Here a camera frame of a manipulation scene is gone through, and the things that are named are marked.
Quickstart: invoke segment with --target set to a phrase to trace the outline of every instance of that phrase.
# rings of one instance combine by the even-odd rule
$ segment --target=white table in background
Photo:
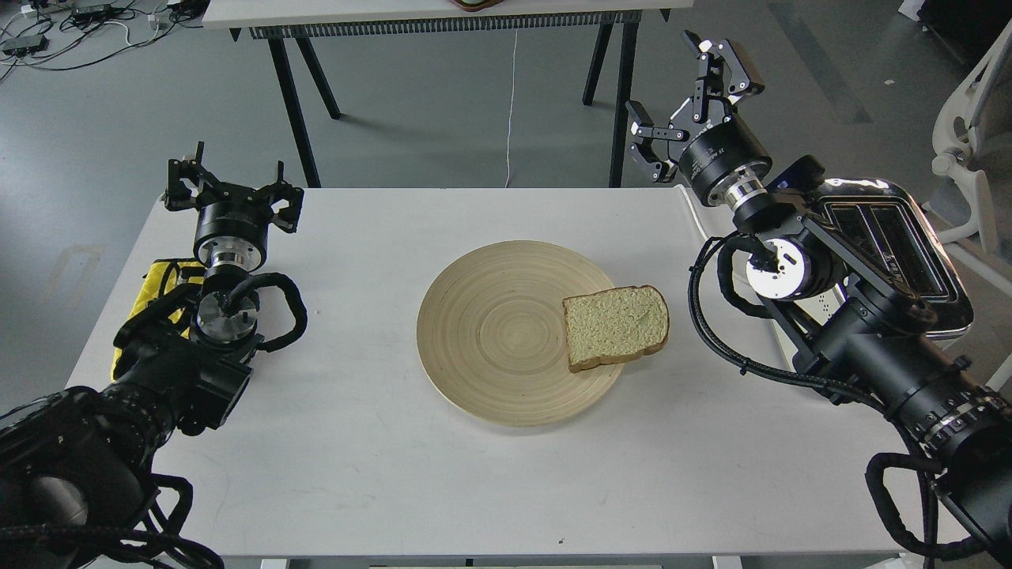
[[[692,3],[693,0],[506,0],[479,12],[466,12],[448,0],[212,0],[202,23],[207,28],[230,28],[236,39],[243,27],[249,27],[253,37],[267,39],[291,134],[299,149],[299,159],[310,187],[322,184],[284,38],[296,39],[327,112],[337,120],[341,117],[341,110],[313,50],[312,37],[598,25],[597,42],[583,92],[583,104],[590,105],[594,100],[611,29],[614,24],[621,24],[621,53],[608,174],[608,185],[617,187],[621,185],[628,131],[625,101],[629,99],[632,85],[637,34],[643,10],[660,9],[667,19],[672,8],[688,8]]]

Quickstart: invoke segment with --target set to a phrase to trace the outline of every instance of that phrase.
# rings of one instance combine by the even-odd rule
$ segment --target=slice of bread
[[[570,372],[623,363],[668,341],[668,305],[651,287],[623,287],[563,299]]]

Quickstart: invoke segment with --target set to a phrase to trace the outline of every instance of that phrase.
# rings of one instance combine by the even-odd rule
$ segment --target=yellow cloth
[[[144,283],[141,286],[141,291],[137,294],[137,300],[134,301],[134,308],[131,309],[130,316],[126,319],[134,318],[141,311],[148,308],[148,305],[152,302],[169,294],[173,289],[184,282],[203,283],[203,265],[196,259],[159,259],[153,262],[151,268],[148,269],[148,274],[144,275]],[[182,310],[177,310],[169,319],[172,322],[179,322],[182,312]],[[189,337],[189,330],[183,332],[182,336]],[[112,381],[115,381],[112,379],[112,374],[115,371],[116,361],[119,360],[121,353],[121,349],[115,348],[112,354],[112,369],[109,371],[109,379]]]

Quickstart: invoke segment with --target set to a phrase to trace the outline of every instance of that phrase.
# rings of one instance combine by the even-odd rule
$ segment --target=floor
[[[647,13],[632,95],[655,116],[673,111],[687,95],[696,66],[682,28],[734,38],[747,47],[767,85],[743,103],[742,113],[774,168],[814,154],[831,173],[887,177],[926,199],[940,183],[929,167],[934,118],[966,70],[897,13],[898,4],[699,0],[693,9],[675,11],[670,23]],[[0,2],[0,21],[16,9]],[[133,42],[151,33],[143,18],[129,25]],[[70,66],[103,56],[122,46],[122,33],[103,29],[57,62]],[[507,168],[512,186],[603,185],[617,40],[597,102],[584,107],[579,100],[594,36],[592,28],[558,28],[318,40],[347,113],[339,123],[327,117],[289,46],[324,185],[502,186]],[[82,70],[15,69],[0,82],[0,109],[4,408],[64,386],[164,189],[169,158],[192,153],[202,140],[204,164],[222,179],[262,185],[280,159],[290,181],[305,182],[267,45],[246,34],[234,43],[225,31],[177,29]],[[648,183],[628,159],[625,171],[623,185]],[[1012,345],[1012,320],[999,308],[1007,305],[1000,294],[962,274],[978,321],[949,349],[968,353],[977,377],[987,378]],[[750,558],[745,566],[856,568],[882,558]],[[658,562],[708,564],[703,558]],[[115,566],[100,561],[92,567]],[[229,561],[233,569],[255,566],[255,560]],[[984,558],[945,565],[994,566]]]

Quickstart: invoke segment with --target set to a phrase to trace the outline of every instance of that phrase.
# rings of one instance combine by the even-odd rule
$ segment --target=table
[[[299,233],[272,230],[263,270],[299,283],[309,331],[254,358],[221,429],[176,433],[156,456],[156,472],[194,485],[183,536],[284,558],[895,551],[862,476],[873,454],[902,451],[892,427],[743,378],[696,337],[684,295],[702,238],[687,199],[664,187],[308,190]],[[725,209],[699,214],[711,232],[730,227]],[[195,218],[155,205],[69,385],[106,385],[141,275],[190,249]],[[429,284],[510,239],[569,247],[616,286],[652,283],[668,300],[668,345],[563,423],[476,419],[419,360]],[[783,364],[768,322],[734,312],[712,274],[703,290],[730,344]],[[272,293],[268,336],[289,326]],[[895,496],[913,524],[917,488],[903,482]],[[943,515],[940,535],[960,534]]]
[[[294,38],[330,117],[341,110],[311,44],[311,37],[518,29],[562,25],[598,25],[583,104],[593,103],[611,30],[622,25],[615,120],[612,129],[608,185],[621,185],[637,34],[645,9],[659,8],[667,19],[672,8],[691,7],[693,0],[508,0],[480,12],[466,12],[446,0],[214,0],[203,16],[207,28],[231,28],[239,37],[249,27],[255,38],[267,39],[299,159],[310,187],[320,187],[316,159],[302,105],[291,76],[284,38]]]

